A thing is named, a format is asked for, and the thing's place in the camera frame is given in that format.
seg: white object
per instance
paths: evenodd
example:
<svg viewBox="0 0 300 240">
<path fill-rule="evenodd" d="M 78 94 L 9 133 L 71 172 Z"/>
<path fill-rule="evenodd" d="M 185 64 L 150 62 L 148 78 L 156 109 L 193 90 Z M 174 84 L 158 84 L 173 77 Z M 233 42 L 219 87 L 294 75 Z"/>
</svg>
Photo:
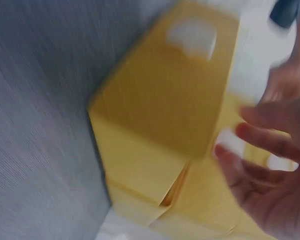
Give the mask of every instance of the white object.
<svg viewBox="0 0 300 240">
<path fill-rule="evenodd" d="M 167 41 L 181 47 L 185 54 L 201 54 L 210 61 L 217 42 L 217 30 L 209 22 L 187 18 L 175 23 L 167 33 Z"/>
<path fill-rule="evenodd" d="M 234 0 L 217 1 L 235 7 Z M 294 23 L 289 31 L 282 32 L 270 23 L 269 15 L 275 4 L 274 0 L 242 2 L 250 3 L 241 13 L 228 90 L 257 103 L 265 92 L 269 68 L 284 62 L 291 55 L 297 25 Z"/>
<path fill-rule="evenodd" d="M 291 171 L 291 160 L 271 154 L 266 165 L 271 170 Z"/>
<path fill-rule="evenodd" d="M 138 225 L 111 209 L 95 240 L 172 240 L 151 228 Z"/>
<path fill-rule="evenodd" d="M 293 172 L 294 172 L 295 170 L 297 170 L 298 167 L 299 167 L 299 164 L 298 164 L 298 163 L 296 163 L 295 161 L 292 162 L 292 171 L 293 171 Z"/>
<path fill-rule="evenodd" d="M 225 128 L 222 130 L 216 138 L 215 145 L 222 144 L 229 150 L 238 154 L 241 158 L 244 157 L 246 143 L 237 137 L 231 128 Z"/>
</svg>

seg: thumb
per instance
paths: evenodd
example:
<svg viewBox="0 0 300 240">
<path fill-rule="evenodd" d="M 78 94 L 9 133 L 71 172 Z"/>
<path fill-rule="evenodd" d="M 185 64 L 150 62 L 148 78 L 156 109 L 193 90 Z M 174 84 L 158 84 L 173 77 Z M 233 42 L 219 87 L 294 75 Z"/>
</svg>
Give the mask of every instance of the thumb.
<svg viewBox="0 0 300 240">
<path fill-rule="evenodd" d="M 239 113 L 247 123 L 255 127 L 290 133 L 290 102 L 267 102 L 257 106 L 243 106 Z"/>
</svg>

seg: gray fabric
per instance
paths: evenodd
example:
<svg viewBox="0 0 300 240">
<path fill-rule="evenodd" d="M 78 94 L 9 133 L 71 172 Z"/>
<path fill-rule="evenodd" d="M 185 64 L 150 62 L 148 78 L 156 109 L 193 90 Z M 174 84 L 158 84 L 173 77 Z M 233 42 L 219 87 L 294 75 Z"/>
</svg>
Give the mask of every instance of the gray fabric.
<svg viewBox="0 0 300 240">
<path fill-rule="evenodd" d="M 110 207 L 86 104 L 171 0 L 0 0 L 0 240 L 92 240 Z"/>
</svg>

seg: cardboard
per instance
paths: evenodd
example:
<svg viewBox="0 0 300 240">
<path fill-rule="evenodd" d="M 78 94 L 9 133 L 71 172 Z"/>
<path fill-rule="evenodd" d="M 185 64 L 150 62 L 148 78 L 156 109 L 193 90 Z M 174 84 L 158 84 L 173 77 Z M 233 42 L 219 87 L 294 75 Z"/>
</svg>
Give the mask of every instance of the cardboard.
<svg viewBox="0 0 300 240">
<path fill-rule="evenodd" d="M 211 32 L 202 52 L 198 38 L 192 47 L 178 35 L 193 22 Z M 211 154 L 219 132 L 241 122 L 237 107 L 246 103 L 225 94 L 238 29 L 234 17 L 181 1 L 92 99 L 89 116 L 118 213 L 183 240 L 241 231 L 242 212 Z M 253 160 L 253 152 L 244 154 Z"/>
</svg>

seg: hand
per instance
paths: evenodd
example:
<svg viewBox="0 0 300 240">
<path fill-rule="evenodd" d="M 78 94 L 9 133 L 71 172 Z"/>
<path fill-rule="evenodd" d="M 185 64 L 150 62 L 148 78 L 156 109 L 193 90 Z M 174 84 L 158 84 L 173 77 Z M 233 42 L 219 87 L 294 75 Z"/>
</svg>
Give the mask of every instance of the hand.
<svg viewBox="0 0 300 240">
<path fill-rule="evenodd" d="M 290 58 L 270 70 L 267 86 L 260 102 L 278 102 L 297 97 L 300 97 L 300 60 Z"/>
<path fill-rule="evenodd" d="M 226 182 L 238 204 L 266 233 L 300 240 L 300 98 L 243 107 L 240 114 L 247 123 L 237 126 L 238 137 L 299 167 L 294 172 L 270 170 L 217 145 L 214 151 Z"/>
</svg>

